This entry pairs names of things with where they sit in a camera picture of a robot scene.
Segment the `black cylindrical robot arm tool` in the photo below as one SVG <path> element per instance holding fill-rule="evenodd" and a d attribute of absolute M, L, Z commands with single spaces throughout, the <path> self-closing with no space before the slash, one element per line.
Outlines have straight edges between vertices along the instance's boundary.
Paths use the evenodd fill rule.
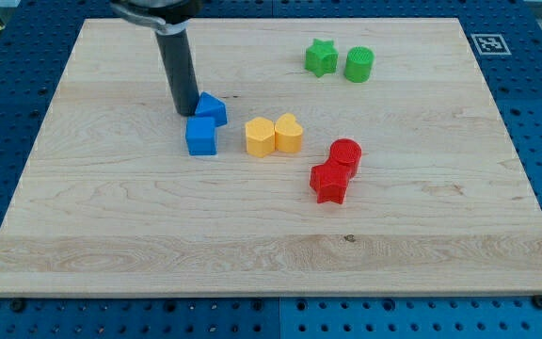
<path fill-rule="evenodd" d="M 201 0 L 111 0 L 110 7 L 125 21 L 155 33 L 176 112 L 190 117 L 199 102 L 189 41 L 188 21 L 203 7 Z"/>

